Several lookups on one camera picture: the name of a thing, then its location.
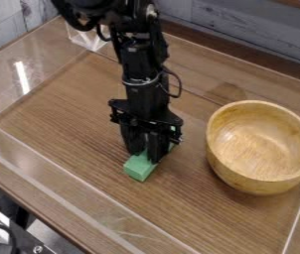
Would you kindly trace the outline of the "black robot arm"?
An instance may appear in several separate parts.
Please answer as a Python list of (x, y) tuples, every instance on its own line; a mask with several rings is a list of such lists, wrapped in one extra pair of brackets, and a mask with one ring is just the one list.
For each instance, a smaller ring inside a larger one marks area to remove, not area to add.
[(111, 99), (110, 121), (120, 127), (130, 154), (147, 154), (158, 163), (173, 143), (181, 142), (183, 120), (169, 108), (181, 94), (170, 91), (165, 67), (169, 45), (154, 0), (51, 0), (68, 24), (95, 31), (112, 44), (122, 65), (123, 99)]

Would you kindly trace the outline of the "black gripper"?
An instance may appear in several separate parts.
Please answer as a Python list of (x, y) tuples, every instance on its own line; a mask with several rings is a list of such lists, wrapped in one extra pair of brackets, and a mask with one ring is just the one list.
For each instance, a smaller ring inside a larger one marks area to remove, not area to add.
[(170, 144), (178, 145), (182, 139), (183, 120), (169, 108), (170, 98), (182, 92), (170, 93), (169, 78), (124, 80), (124, 99), (110, 99), (110, 121), (120, 124), (120, 135), (130, 155), (139, 155), (146, 149), (147, 159), (158, 164), (167, 155)]

